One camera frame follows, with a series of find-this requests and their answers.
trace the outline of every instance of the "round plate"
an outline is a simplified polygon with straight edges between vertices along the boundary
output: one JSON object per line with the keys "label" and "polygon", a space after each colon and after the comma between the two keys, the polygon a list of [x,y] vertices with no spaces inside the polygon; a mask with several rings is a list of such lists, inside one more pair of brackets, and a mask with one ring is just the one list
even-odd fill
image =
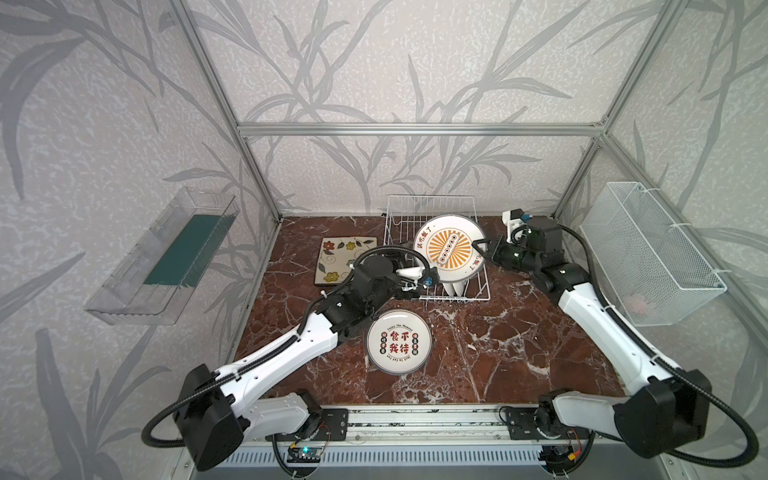
{"label": "round plate", "polygon": [[413,248],[437,267],[441,282],[461,282],[482,268],[485,259],[472,248],[472,242],[481,238],[485,238],[482,228],[467,217],[442,215],[424,223]]}
{"label": "round plate", "polygon": [[368,358],[379,370],[405,375],[421,368],[432,352],[432,331],[408,310],[384,312],[368,330]]}

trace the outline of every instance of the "red marble tabletop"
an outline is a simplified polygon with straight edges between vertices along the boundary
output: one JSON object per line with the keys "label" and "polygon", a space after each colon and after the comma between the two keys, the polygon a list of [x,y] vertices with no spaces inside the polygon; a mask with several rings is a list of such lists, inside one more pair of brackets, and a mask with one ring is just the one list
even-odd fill
{"label": "red marble tabletop", "polygon": [[[499,217],[482,217],[488,237],[505,230]],[[314,285],[323,237],[377,237],[382,217],[288,217],[237,348],[237,358],[292,329]],[[432,327],[435,345],[426,365],[392,376],[371,365],[363,338],[350,340],[289,375],[268,396],[308,389],[321,405],[355,403],[532,403],[568,387],[622,396],[605,356],[574,320],[536,290],[526,275],[488,265],[489,302],[390,301],[382,311],[407,308]]]}

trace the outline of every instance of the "wall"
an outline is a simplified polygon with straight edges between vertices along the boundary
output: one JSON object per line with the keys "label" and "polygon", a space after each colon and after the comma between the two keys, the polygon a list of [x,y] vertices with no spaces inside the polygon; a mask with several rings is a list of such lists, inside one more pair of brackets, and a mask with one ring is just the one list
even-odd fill
{"label": "wall", "polygon": [[[599,121],[663,3],[189,1],[241,122]],[[509,208],[510,192],[526,206],[554,206],[586,144],[251,142],[283,211],[358,214],[411,192],[472,193],[489,212]]]}
{"label": "wall", "polygon": [[[768,306],[768,2],[689,2],[627,103],[611,135],[710,242],[749,291]],[[591,168],[593,191],[620,180],[608,155]],[[599,185],[594,179],[600,177]],[[578,225],[581,198],[564,218]],[[641,332],[684,368],[698,368],[714,392],[768,442],[768,356],[722,297],[672,326]],[[731,421],[710,410],[704,440],[686,450],[724,458],[743,448]],[[744,468],[696,467],[702,479],[762,478],[763,449]]]}
{"label": "wall", "polygon": [[[0,30],[0,478],[158,478],[179,451],[138,431],[225,360],[274,225],[163,2],[4,0]],[[182,186],[241,208],[184,314],[87,314]]]}

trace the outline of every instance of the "wire rack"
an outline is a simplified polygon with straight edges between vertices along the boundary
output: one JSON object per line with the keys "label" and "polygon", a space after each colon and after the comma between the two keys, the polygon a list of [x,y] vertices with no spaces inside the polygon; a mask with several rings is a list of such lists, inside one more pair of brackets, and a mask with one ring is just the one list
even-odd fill
{"label": "wire rack", "polygon": [[[387,200],[385,245],[412,247],[416,233],[424,223],[439,215],[462,215],[478,221],[474,197],[451,195],[390,195]],[[485,264],[477,275],[469,279],[462,296],[450,296],[441,284],[428,288],[420,300],[448,300],[452,302],[478,302],[491,299]]]}
{"label": "wire rack", "polygon": [[581,224],[637,326],[671,325],[726,291],[681,225],[638,182],[608,182]]}

